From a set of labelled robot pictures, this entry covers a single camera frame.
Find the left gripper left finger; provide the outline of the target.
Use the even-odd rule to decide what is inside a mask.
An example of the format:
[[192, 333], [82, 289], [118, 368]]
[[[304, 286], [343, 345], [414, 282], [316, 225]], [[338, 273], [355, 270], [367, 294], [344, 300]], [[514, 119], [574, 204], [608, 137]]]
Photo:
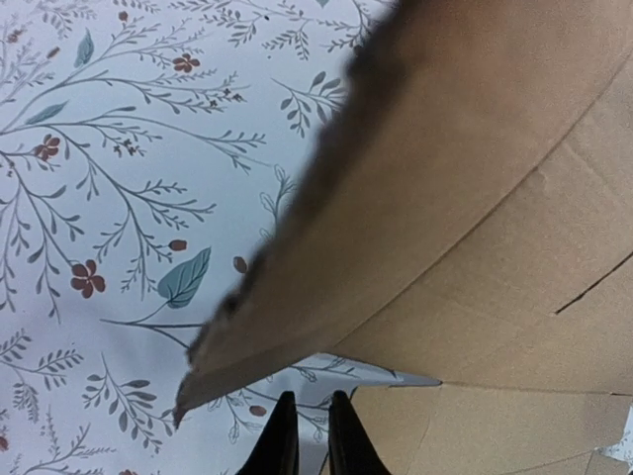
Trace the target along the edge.
[[298, 475], [300, 443], [295, 394], [285, 391], [237, 475]]

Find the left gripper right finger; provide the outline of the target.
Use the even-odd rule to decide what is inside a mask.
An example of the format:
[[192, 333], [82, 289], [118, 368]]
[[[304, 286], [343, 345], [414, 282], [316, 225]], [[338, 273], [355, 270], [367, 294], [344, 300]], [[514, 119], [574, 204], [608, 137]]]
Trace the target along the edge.
[[328, 409], [328, 468], [333, 475], [391, 475], [340, 390], [332, 394]]

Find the brown cardboard box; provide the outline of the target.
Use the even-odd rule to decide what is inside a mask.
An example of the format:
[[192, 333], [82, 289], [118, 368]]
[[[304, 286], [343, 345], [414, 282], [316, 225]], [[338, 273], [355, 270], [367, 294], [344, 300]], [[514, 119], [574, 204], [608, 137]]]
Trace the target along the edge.
[[174, 418], [327, 352], [391, 474], [625, 474], [632, 5], [401, 1], [351, 60]]

